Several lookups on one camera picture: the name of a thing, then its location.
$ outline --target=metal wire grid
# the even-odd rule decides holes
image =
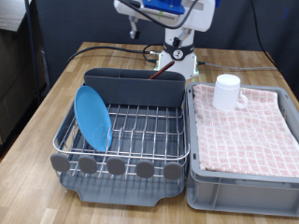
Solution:
[[[182,166],[186,164],[190,149],[187,150],[184,144],[186,139],[183,110],[130,105],[108,105],[107,110],[112,122],[112,129],[109,130],[112,131],[112,144],[106,152],[96,151],[86,142],[75,117],[59,147],[55,144],[55,136],[55,148],[58,152],[67,154],[70,160],[71,176],[80,172],[78,158],[81,155],[91,155],[96,159],[98,178],[102,174],[109,174],[107,159],[114,156],[122,157],[126,161],[124,180],[129,175],[136,175],[136,163],[140,160],[153,162],[153,177],[164,177],[163,168],[168,161],[176,161]]]

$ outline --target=gray plastic bin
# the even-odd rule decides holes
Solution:
[[[191,144],[187,202],[195,209],[299,216],[299,178],[202,171],[198,166],[198,146],[193,107],[194,85],[187,86]],[[299,140],[299,115],[288,93],[279,87],[243,86],[262,91],[275,91],[282,115],[296,140]]]

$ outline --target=dark floor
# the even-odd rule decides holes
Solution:
[[[37,100],[34,99],[34,101],[30,104],[30,106],[26,110],[25,114],[20,119],[20,121],[17,124],[17,126],[15,127],[15,129],[12,131],[12,133],[8,137],[7,141],[3,145],[0,145],[0,162],[7,155],[9,149],[12,147],[14,142],[17,140],[21,131],[24,129],[24,127],[26,126],[26,124],[28,123],[30,118],[34,115],[37,108],[38,108]]]

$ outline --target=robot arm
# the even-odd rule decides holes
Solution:
[[[194,0],[122,0],[153,19],[168,26],[180,24],[188,14]],[[116,10],[132,18],[148,20],[137,11],[129,8],[120,0],[114,0]],[[215,10],[215,0],[198,0],[188,19],[181,26],[185,29],[205,32],[211,25]]]
[[[164,51],[159,55],[156,69],[170,61],[176,63],[169,71],[179,72],[186,79],[198,74],[194,50],[194,31],[209,29],[220,0],[114,0],[120,14],[129,16],[131,38],[138,38],[136,23],[154,21],[165,28]]]

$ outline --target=pink checkered towel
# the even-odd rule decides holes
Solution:
[[[214,87],[197,85],[193,90],[201,170],[299,176],[299,146],[275,92],[241,88],[248,106],[224,112],[212,105]]]

